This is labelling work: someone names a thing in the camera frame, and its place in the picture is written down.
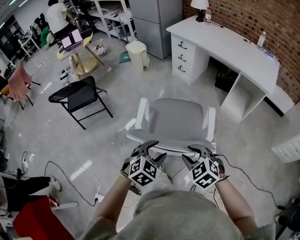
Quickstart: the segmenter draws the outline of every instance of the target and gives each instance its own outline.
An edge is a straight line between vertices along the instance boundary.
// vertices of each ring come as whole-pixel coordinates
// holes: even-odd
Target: black folding chair
[[[70,114],[70,116],[72,116],[73,119],[85,130],[86,128],[83,127],[80,121],[91,117],[101,111],[106,110],[109,113],[110,117],[113,118],[113,115],[110,113],[109,109],[99,96],[99,93],[101,92],[106,93],[107,91],[96,87],[96,82],[93,76],[88,76],[80,81],[72,82],[67,86],[63,87],[62,89],[58,90],[49,97],[49,102],[60,103]],[[73,112],[82,109],[91,103],[96,102],[98,99],[102,103],[104,109],[101,109],[93,114],[81,118],[80,120],[76,119],[72,114]]]

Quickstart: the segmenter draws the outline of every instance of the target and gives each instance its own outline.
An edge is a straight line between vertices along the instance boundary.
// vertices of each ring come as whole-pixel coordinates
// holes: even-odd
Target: laptop
[[[80,51],[83,46],[83,39],[79,29],[74,29],[61,37],[61,43],[64,48],[64,58]]]

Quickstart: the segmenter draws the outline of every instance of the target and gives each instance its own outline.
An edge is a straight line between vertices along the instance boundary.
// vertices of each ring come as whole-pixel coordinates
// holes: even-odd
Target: lamp base
[[[202,13],[202,10],[199,10],[198,17],[195,20],[197,22],[204,22],[205,21],[204,14]]]

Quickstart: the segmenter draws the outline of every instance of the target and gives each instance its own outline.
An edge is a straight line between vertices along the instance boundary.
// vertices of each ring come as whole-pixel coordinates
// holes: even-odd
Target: red fabric
[[[28,93],[28,88],[25,83],[31,84],[32,76],[25,71],[22,62],[19,63],[13,75],[10,77],[8,97],[20,101],[24,99]]]
[[[13,222],[19,237],[33,240],[75,240],[52,213],[49,198],[28,202]]]

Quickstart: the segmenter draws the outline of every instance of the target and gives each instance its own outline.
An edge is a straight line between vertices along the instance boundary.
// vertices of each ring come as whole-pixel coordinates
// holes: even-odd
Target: pink jacket
[[[26,84],[31,84],[32,76],[25,71],[22,62],[18,65],[13,75],[8,81],[9,94],[8,97],[20,101],[24,99],[28,93]]]

